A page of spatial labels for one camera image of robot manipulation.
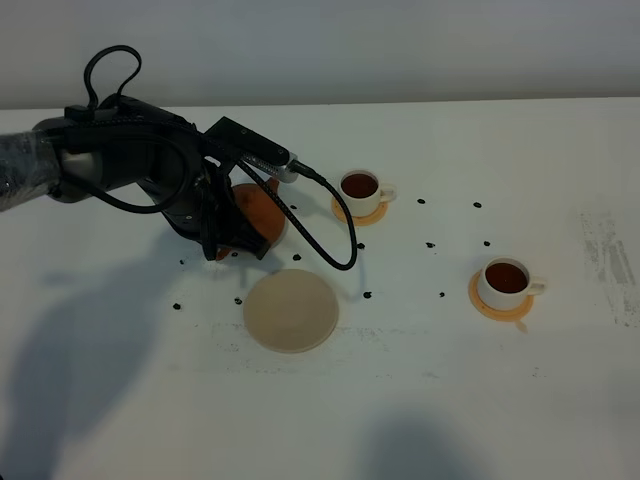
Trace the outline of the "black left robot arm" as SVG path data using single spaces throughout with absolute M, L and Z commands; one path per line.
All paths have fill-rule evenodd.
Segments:
M 1 208 L 40 196 L 75 203 L 95 197 L 121 211 L 161 214 L 207 259 L 224 248 L 262 258 L 270 241 L 238 205 L 230 172 L 247 162 L 285 166 L 288 151 L 223 117 L 206 132 L 185 118 L 113 94 L 97 108 L 1 138 Z

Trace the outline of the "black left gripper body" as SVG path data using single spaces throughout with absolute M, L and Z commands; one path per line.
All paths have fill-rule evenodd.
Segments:
M 230 147 L 183 117 L 112 94 L 89 111 L 90 153 L 101 160 L 89 194 L 128 213 L 160 213 L 180 236 L 217 250 L 216 213 L 235 202 Z

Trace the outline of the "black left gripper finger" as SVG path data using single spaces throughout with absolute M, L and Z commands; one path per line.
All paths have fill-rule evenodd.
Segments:
M 271 247 L 271 219 L 270 208 L 265 201 L 253 200 L 236 205 L 230 221 L 223 228 L 225 234 L 219 242 L 219 259 L 224 259 L 232 250 L 240 250 L 261 260 Z

